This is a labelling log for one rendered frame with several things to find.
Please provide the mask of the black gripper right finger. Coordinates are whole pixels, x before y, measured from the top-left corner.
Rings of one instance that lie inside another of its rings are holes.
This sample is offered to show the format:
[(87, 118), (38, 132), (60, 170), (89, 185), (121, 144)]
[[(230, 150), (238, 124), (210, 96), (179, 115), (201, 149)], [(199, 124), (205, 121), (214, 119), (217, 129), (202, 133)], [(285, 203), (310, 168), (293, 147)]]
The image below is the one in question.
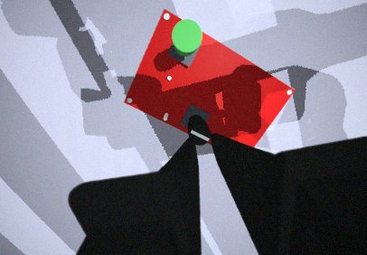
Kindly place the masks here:
[(288, 255), (297, 185), (367, 168), (367, 137), (271, 153), (211, 134), (225, 183), (258, 255)]

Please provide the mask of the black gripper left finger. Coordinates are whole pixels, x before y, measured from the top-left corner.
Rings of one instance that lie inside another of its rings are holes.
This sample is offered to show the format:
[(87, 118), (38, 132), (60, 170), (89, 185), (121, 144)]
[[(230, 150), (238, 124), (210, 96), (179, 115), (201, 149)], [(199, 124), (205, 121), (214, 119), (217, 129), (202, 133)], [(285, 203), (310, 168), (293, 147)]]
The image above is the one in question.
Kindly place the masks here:
[(85, 234), (92, 228), (166, 220), (180, 255), (202, 255), (199, 163), (188, 137), (157, 172), (91, 180), (71, 189), (69, 206)]

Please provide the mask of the red circuit board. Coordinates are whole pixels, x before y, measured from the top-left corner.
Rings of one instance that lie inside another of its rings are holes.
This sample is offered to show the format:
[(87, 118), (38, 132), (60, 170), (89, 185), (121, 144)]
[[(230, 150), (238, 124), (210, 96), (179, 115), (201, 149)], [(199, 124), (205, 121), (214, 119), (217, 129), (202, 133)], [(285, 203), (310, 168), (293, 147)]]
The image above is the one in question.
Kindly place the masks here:
[(254, 147), (294, 92), (195, 21), (164, 9), (124, 103), (197, 146), (211, 145), (217, 133)]

